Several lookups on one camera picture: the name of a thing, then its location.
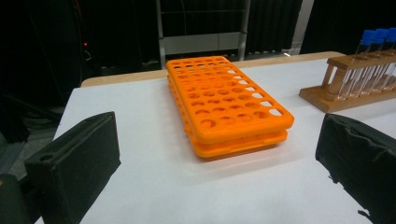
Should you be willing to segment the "grey metal stand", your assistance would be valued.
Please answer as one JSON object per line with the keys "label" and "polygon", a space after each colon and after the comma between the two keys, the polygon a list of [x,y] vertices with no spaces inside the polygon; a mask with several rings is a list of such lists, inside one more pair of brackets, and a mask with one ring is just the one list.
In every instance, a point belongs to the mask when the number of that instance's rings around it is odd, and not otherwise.
{"label": "grey metal stand", "polygon": [[181,13],[184,19],[184,35],[165,36],[163,34],[163,15],[161,0],[155,0],[158,43],[160,54],[161,69],[166,68],[166,56],[174,54],[198,53],[219,50],[237,49],[239,61],[245,60],[247,37],[248,37],[248,19],[251,0],[243,0],[241,15],[241,28],[238,32],[188,35],[187,32],[187,11],[182,9]]}

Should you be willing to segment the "white table cover sheet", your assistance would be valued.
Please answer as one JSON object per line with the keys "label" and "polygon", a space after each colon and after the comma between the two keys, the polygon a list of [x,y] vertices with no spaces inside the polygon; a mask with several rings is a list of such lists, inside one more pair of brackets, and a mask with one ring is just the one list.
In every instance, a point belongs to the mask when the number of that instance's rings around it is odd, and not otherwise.
{"label": "white table cover sheet", "polygon": [[247,75],[294,117],[287,140],[231,158],[196,157],[165,78],[73,91],[59,131],[116,115],[120,167],[85,224],[370,224],[316,160],[323,115],[301,98],[322,60],[249,67]]}

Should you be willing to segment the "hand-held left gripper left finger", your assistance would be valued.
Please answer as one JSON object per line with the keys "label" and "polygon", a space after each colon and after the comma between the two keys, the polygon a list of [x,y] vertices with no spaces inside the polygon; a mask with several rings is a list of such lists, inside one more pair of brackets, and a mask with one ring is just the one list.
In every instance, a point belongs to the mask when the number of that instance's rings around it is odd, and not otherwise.
{"label": "hand-held left gripper left finger", "polygon": [[24,162],[46,224],[79,224],[120,166],[116,117],[84,119]]}

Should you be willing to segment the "orange plastic test tube rack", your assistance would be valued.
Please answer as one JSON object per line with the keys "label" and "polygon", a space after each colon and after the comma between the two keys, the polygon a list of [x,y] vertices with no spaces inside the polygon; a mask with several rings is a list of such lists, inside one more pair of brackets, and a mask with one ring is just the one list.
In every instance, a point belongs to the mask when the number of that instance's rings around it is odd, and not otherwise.
{"label": "orange plastic test tube rack", "polygon": [[293,115],[226,58],[171,60],[166,69],[197,156],[223,157],[287,138]]}

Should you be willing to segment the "black curtain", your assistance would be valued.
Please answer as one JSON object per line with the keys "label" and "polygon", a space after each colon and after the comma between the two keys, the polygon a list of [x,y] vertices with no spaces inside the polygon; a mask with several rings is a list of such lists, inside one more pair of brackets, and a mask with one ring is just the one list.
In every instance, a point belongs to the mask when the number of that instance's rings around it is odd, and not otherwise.
{"label": "black curtain", "polygon": [[303,0],[251,0],[246,54],[290,49]]}

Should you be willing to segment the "wooden test tube rack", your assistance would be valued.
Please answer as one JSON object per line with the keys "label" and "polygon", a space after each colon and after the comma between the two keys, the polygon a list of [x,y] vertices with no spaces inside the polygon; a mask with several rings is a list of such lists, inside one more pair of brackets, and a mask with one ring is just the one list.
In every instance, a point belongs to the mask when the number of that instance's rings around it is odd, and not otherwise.
{"label": "wooden test tube rack", "polygon": [[325,113],[394,99],[396,98],[396,90],[383,90],[367,95],[361,93],[359,96],[347,96],[345,99],[339,98],[339,92],[347,77],[352,77],[357,71],[363,72],[369,68],[375,68],[379,65],[391,65],[392,63],[396,63],[396,56],[391,56],[387,52],[379,56],[355,57],[354,55],[344,55],[329,58],[322,84],[300,89],[299,96]]}

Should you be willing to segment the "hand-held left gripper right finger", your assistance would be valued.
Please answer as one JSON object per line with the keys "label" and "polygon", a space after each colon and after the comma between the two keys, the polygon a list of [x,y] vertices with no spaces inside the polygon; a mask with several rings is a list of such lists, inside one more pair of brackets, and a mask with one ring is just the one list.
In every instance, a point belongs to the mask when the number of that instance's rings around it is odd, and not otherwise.
{"label": "hand-held left gripper right finger", "polygon": [[396,224],[396,139],[348,117],[327,114],[316,160],[374,224]]}

